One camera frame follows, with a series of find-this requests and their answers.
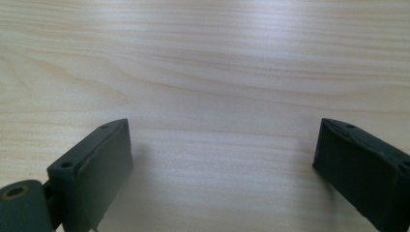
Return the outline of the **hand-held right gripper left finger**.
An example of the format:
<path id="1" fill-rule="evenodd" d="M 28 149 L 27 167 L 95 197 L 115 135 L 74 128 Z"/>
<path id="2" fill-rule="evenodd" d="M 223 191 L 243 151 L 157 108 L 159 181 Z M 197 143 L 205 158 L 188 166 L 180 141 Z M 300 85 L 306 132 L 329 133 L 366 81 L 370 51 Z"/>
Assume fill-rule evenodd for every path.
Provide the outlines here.
<path id="1" fill-rule="evenodd" d="M 104 124 L 47 168 L 51 190 L 64 199 L 66 232 L 99 226 L 118 190 L 132 172 L 129 122 Z"/>

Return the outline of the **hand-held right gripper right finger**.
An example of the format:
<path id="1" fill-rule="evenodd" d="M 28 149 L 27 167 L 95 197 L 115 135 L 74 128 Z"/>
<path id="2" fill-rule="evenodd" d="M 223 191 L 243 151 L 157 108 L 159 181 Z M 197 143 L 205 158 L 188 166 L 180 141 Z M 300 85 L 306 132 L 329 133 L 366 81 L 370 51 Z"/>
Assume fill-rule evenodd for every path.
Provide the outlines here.
<path id="1" fill-rule="evenodd" d="M 312 167 L 380 232 L 410 228 L 410 155 L 356 126 L 324 118 Z"/>

